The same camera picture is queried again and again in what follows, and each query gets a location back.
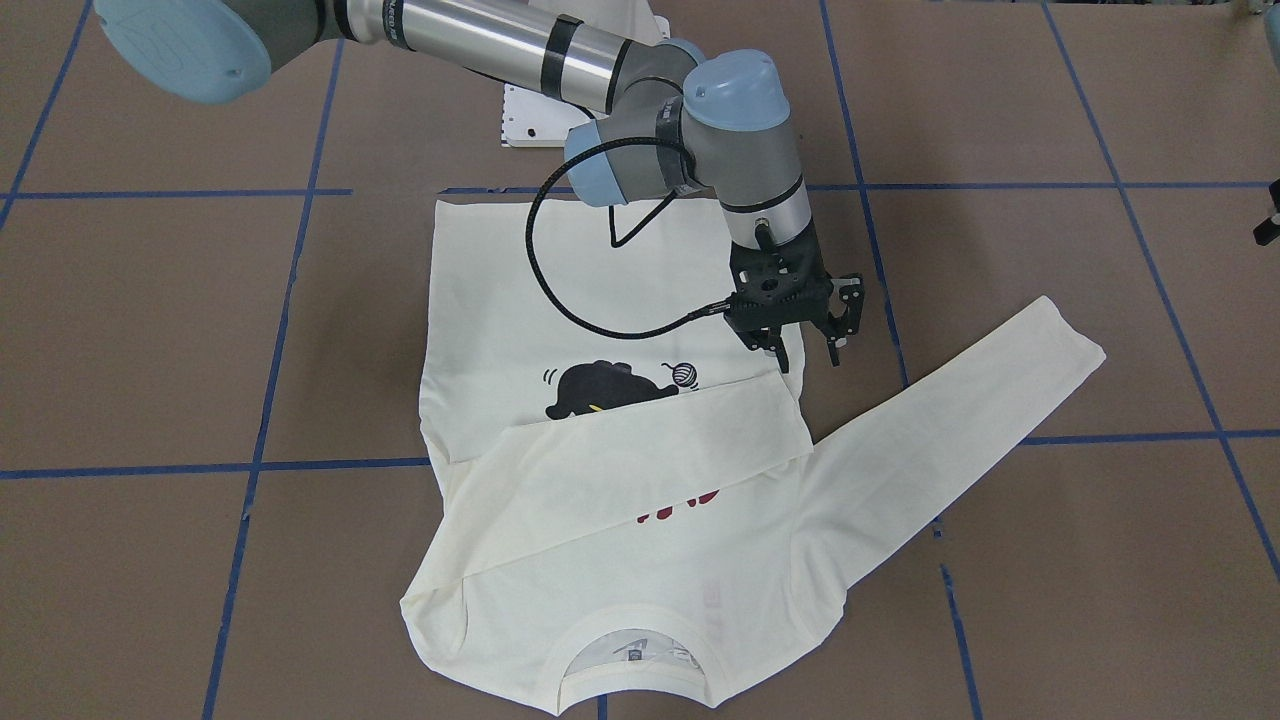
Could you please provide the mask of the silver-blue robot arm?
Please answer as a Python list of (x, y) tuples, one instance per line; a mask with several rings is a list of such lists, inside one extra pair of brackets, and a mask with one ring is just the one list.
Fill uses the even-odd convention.
[(754, 49), (707, 58), (681, 38), (655, 45), (518, 1), (96, 1), (110, 44), (159, 88), (230, 102), (332, 38), (388, 42), (589, 114), (564, 141), (567, 179), (585, 204), (613, 208), (709, 191), (732, 249), (733, 292), (681, 318), (722, 315), (746, 348), (782, 372), (786, 325), (809, 323), (829, 360), (856, 334), (859, 274), (820, 255), (791, 106), (774, 61)]

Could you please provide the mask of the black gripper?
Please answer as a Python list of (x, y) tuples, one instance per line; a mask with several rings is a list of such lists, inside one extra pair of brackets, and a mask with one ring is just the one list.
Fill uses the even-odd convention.
[(840, 366), (844, 325), (829, 313), (835, 286), (813, 225), (772, 251), (735, 243), (730, 250), (730, 270), (733, 292), (726, 322), (740, 334), (767, 332), (765, 351), (783, 375), (791, 368), (783, 325), (796, 323), (818, 328), (826, 337), (831, 366)]

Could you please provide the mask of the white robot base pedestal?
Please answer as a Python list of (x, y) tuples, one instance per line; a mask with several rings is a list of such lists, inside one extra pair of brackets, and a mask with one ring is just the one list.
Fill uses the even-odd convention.
[[(649, 1), (531, 1), (529, 5), (557, 15), (572, 15), (648, 45), (671, 37), (669, 20), (655, 15)], [(506, 85), (500, 145), (506, 149), (561, 149), (571, 128), (599, 115)]]

